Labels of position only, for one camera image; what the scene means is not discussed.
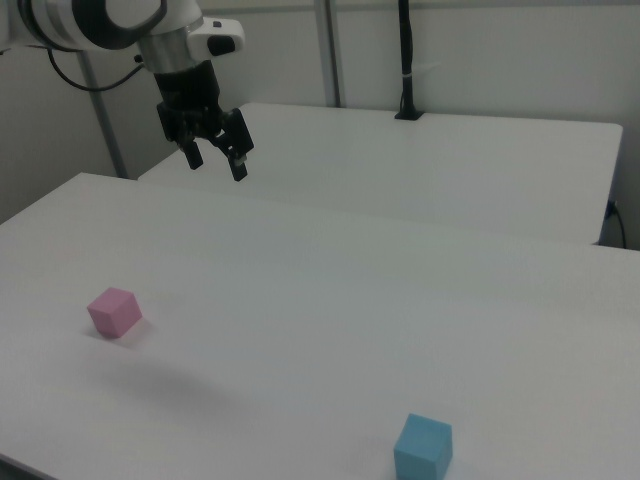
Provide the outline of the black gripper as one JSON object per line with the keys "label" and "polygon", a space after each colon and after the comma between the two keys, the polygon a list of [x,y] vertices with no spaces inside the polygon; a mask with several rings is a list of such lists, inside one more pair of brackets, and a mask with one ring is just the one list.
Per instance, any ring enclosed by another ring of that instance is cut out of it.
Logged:
{"label": "black gripper", "polygon": [[227,158],[236,182],[248,174],[247,154],[254,148],[242,112],[223,111],[220,87],[210,61],[183,71],[154,74],[162,101],[157,105],[166,138],[180,146],[191,170],[203,165],[196,138],[211,141]]}

